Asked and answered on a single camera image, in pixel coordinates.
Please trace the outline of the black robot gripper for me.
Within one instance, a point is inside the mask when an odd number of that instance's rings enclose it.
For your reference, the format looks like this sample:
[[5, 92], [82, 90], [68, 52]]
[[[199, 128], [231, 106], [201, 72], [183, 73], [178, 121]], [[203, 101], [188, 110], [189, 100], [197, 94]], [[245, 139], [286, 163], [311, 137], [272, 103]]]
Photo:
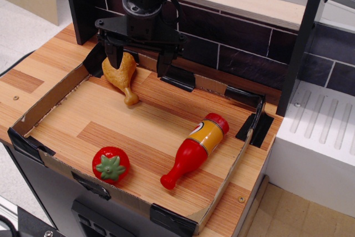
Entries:
[[95, 21], [98, 42], [105, 47], [111, 66], [120, 67], [125, 46], [157, 51], [156, 72], [163, 77], [176, 58], [175, 53], [183, 52], [186, 36], [161, 19], [161, 4], [151, 9], [140, 8], [130, 0], [122, 0], [122, 4], [124, 16]]

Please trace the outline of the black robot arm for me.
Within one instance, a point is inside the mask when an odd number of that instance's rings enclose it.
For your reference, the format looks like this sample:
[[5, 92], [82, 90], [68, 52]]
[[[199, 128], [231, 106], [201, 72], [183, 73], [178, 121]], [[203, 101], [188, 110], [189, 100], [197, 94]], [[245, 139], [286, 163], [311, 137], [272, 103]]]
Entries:
[[130, 46], [158, 52], [157, 75], [167, 74], [186, 42], [184, 34], [163, 20], [162, 7], [167, 1], [181, 11], [177, 0], [122, 0], [124, 16], [96, 20], [98, 42], [114, 68], [120, 67], [124, 47]]

